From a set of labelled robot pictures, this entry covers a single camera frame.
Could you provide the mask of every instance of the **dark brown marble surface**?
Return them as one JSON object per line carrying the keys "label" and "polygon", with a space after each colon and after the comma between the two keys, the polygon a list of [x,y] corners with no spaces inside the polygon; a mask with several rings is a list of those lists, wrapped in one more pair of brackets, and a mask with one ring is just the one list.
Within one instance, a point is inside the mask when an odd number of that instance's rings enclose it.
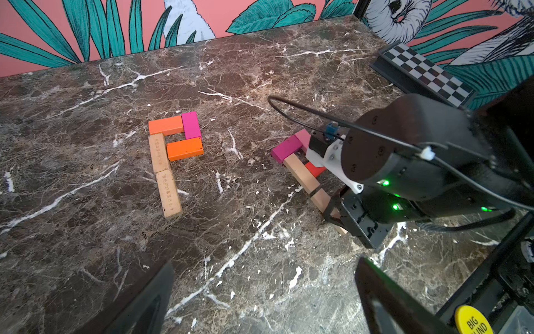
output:
{"label": "dark brown marble surface", "polygon": [[[373,254],[270,157],[300,127],[269,94],[351,120],[398,97],[368,66],[383,46],[345,17],[1,78],[0,332],[72,332],[163,259],[165,333],[366,333],[362,255],[437,311],[505,227],[400,224]],[[147,123],[190,111],[205,154],[171,163],[185,214],[167,221]]]}

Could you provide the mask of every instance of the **pink wooden block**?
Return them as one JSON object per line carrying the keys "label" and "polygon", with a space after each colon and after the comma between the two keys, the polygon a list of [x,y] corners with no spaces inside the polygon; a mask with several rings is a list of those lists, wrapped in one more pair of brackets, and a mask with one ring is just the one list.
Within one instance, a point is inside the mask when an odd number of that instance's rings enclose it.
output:
{"label": "pink wooden block", "polygon": [[302,129],[299,132],[297,132],[295,136],[302,143],[302,151],[304,151],[304,153],[307,153],[308,146],[310,146],[310,137],[311,137],[310,133],[306,129]]}
{"label": "pink wooden block", "polygon": [[271,155],[279,164],[282,164],[287,157],[298,151],[301,147],[301,141],[293,135],[276,146],[271,151]]}
{"label": "pink wooden block", "polygon": [[185,139],[197,138],[202,139],[200,134],[199,119],[196,112],[182,114],[182,122],[184,124]]}

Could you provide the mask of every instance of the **yellow sticker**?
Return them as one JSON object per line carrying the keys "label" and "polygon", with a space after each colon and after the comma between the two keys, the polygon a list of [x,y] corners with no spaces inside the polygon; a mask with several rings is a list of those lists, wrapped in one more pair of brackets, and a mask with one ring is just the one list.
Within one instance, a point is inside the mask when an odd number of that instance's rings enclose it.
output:
{"label": "yellow sticker", "polygon": [[460,334],[493,334],[488,319],[473,306],[458,307],[454,319]]}

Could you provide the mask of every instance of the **white cable clip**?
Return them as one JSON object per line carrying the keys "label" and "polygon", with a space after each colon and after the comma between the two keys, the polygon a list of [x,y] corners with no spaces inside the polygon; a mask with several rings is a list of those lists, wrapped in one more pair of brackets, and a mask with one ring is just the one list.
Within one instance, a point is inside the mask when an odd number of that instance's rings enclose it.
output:
{"label": "white cable clip", "polygon": [[434,159],[436,154],[432,151],[432,148],[430,146],[425,147],[421,153],[416,154],[419,158],[427,161],[431,161]]}

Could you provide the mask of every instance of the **black checkerboard stand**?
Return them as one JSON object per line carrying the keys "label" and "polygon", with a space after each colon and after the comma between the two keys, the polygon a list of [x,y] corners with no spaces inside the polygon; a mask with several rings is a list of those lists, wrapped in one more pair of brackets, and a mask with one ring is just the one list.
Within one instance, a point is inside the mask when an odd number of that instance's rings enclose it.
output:
{"label": "black checkerboard stand", "polygon": [[397,43],[379,52],[371,67],[407,94],[420,94],[459,108],[476,92],[406,44]]}

